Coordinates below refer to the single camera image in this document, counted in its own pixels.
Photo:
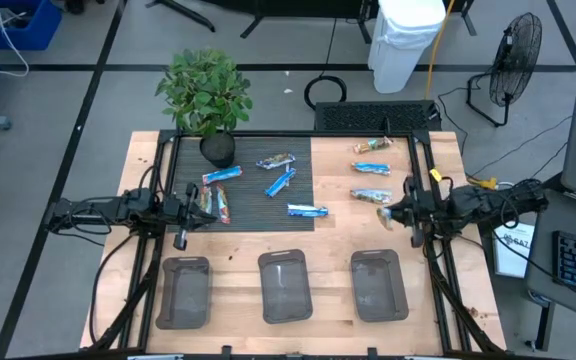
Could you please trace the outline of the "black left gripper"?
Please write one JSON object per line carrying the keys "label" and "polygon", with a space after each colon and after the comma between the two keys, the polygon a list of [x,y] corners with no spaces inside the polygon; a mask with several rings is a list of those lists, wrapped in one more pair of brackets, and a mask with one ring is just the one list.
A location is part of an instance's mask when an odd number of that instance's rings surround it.
{"label": "black left gripper", "polygon": [[[178,234],[173,241],[173,246],[180,251],[185,251],[187,247],[188,233],[194,226],[194,219],[191,208],[198,195],[198,187],[194,183],[188,183],[186,187],[186,200],[181,201],[174,195],[166,195],[162,202],[162,214],[168,225],[177,225]],[[201,207],[195,209],[197,217],[205,219],[216,219],[216,216],[205,212]],[[216,220],[202,220],[196,222],[197,230],[210,230]]]}

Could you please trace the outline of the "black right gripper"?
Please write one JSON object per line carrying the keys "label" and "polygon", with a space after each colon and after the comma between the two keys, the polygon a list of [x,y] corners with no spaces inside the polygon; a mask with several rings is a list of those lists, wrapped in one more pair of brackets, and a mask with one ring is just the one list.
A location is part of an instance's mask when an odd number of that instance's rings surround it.
{"label": "black right gripper", "polygon": [[393,221],[412,228],[411,246],[420,248],[425,241],[421,223],[422,206],[426,200],[425,190],[422,185],[416,183],[413,176],[405,179],[403,188],[405,197],[397,203],[388,205],[387,209],[391,211]]}

